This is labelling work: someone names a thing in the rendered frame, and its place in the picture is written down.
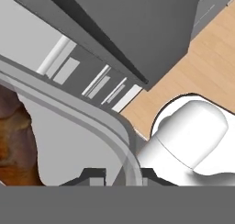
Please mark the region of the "grey cabinet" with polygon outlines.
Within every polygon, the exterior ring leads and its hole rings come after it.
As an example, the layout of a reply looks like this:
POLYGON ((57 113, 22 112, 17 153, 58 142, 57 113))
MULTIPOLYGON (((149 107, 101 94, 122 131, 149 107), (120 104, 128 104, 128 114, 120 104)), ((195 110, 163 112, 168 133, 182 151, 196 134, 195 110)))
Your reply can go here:
POLYGON ((194 39, 217 14, 233 0, 200 0, 191 39, 194 39))

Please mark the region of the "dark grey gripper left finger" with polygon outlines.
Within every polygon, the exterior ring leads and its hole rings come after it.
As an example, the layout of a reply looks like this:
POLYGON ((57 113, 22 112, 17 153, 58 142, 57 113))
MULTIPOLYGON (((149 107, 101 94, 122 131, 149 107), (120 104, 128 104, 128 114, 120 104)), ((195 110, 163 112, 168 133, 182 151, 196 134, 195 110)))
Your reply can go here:
POLYGON ((105 186, 106 185, 106 169, 105 168, 84 168, 79 177, 76 177, 64 185, 79 186, 105 186))

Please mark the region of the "white rounded object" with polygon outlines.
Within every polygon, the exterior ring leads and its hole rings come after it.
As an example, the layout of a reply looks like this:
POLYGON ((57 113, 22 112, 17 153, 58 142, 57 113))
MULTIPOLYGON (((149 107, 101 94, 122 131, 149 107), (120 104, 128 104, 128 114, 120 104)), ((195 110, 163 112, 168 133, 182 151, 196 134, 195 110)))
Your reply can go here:
POLYGON ((140 167, 179 186, 235 186, 235 113, 180 95, 155 118, 140 167))

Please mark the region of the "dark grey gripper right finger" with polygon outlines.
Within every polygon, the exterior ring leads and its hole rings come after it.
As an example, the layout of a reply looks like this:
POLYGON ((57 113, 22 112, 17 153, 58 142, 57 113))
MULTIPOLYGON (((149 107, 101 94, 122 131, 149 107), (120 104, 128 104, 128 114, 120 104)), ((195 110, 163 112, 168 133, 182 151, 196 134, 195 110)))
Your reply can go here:
POLYGON ((174 186, 173 183, 158 177, 152 168, 142 168, 141 172, 142 172, 142 176, 144 178, 147 178, 149 181, 153 181, 157 184, 164 185, 164 186, 174 186))

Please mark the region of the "dark grey fridge door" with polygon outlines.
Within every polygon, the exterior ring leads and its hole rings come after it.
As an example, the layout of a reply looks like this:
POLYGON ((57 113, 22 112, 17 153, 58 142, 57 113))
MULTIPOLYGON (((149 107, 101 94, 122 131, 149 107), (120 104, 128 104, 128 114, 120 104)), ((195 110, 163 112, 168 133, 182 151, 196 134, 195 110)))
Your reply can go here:
POLYGON ((199 0, 51 0, 146 89, 188 51, 199 0))

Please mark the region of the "brown chicken drumstick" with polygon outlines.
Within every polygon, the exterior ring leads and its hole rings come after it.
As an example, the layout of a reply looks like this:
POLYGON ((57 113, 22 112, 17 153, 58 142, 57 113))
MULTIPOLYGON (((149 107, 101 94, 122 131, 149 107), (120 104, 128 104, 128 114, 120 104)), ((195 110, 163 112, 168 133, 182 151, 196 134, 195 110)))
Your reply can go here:
POLYGON ((44 186, 31 116, 17 93, 0 85, 0 182, 44 186))

